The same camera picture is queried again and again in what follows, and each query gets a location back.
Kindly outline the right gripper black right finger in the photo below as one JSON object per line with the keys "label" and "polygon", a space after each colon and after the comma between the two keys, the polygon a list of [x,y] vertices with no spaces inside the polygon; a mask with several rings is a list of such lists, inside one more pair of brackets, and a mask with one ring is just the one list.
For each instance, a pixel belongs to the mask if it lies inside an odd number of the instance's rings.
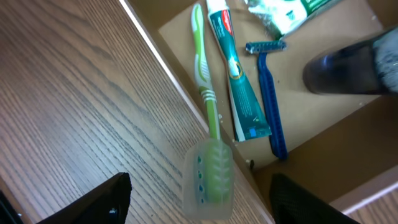
{"label": "right gripper black right finger", "polygon": [[269,199],[276,224],[359,224],[284,174],[274,174]]}

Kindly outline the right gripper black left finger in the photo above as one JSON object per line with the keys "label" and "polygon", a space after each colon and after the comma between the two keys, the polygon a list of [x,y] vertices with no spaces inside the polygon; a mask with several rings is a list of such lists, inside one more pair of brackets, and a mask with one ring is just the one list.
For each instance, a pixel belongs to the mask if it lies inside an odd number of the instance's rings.
{"label": "right gripper black left finger", "polygon": [[125,224],[131,191],[130,175],[119,172],[41,224]]}

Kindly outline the green toothbrush with cap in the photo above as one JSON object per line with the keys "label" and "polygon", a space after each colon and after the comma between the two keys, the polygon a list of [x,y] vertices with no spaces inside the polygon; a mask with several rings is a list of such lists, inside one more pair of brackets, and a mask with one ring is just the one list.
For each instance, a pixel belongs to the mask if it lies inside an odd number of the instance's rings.
{"label": "green toothbrush with cap", "polygon": [[205,51],[205,20],[199,3],[191,13],[193,71],[207,115],[209,138],[191,147],[183,165],[183,212],[194,220],[227,220],[233,211],[233,155],[221,139],[216,94]]}

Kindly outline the clear pump dispenser bottle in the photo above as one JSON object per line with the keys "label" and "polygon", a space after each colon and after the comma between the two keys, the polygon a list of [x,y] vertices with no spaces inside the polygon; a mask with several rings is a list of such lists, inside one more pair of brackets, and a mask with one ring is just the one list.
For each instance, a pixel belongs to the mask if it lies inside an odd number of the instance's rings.
{"label": "clear pump dispenser bottle", "polygon": [[397,93],[397,28],[314,58],[303,70],[312,93]]}

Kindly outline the green soap bar package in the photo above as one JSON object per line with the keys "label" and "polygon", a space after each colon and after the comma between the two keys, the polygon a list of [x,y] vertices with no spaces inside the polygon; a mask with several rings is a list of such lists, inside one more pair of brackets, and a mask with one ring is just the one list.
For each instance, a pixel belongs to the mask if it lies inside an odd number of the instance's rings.
{"label": "green soap bar package", "polygon": [[329,10],[340,0],[245,0],[274,40],[282,39],[301,25]]}

